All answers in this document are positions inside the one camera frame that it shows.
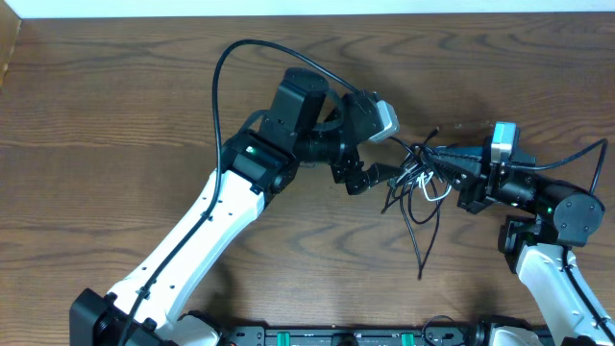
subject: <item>wood grain surface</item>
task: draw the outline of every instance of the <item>wood grain surface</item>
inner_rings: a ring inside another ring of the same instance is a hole
[[[273,40],[318,60],[397,110],[400,137],[476,144],[498,120],[549,162],[615,141],[615,14],[28,20],[0,95],[0,343],[66,344],[68,309],[103,294],[184,215],[215,166],[210,83],[224,48]],[[244,47],[220,85],[223,137],[267,109],[298,61]],[[615,311],[615,151],[598,195],[609,213],[579,265]],[[394,143],[365,145],[399,162]],[[588,185],[597,153],[549,175]],[[384,186],[346,195],[306,167],[213,266],[188,309],[223,323],[407,326],[436,314],[544,323],[497,250],[504,217],[443,207],[422,281]],[[416,199],[417,213],[431,205]],[[425,251],[432,224],[417,236]]]

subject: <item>wooden tabletop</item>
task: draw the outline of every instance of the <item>wooden tabletop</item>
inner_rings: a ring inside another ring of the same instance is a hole
[[[104,294],[159,244],[215,166],[210,84],[224,48],[252,37],[316,59],[396,109],[400,137],[479,143],[498,120],[547,163],[615,141],[615,14],[26,20],[0,94],[0,342],[65,344],[68,309]],[[243,47],[224,66],[223,137],[299,61]],[[400,162],[393,142],[364,159]],[[588,186],[598,153],[547,172]],[[615,311],[615,150],[598,195],[608,214],[582,249],[586,280]],[[422,281],[385,186],[348,196],[326,166],[302,168],[235,239],[186,307],[222,323],[407,326],[436,314],[544,323],[497,250],[514,210],[442,210]],[[417,196],[416,213],[431,205]],[[417,228],[425,251],[433,224]]]

